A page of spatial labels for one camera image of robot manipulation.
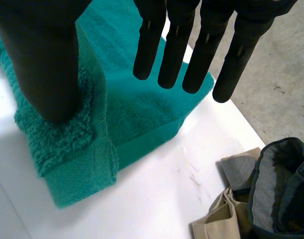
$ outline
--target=folded towel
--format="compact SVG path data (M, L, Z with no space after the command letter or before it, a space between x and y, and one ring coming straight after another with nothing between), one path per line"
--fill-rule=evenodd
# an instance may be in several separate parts
M111 186L118 170L174 137L213 86L208 74L197 94L185 93L183 64L176 86L160 88L164 42L149 79L137 80L132 67L141 22L132 0L94 0L88 6L76 24L82 100L75 116L59 126L45 122L24 99L0 41L0 66L17 102L15 121L60 208Z

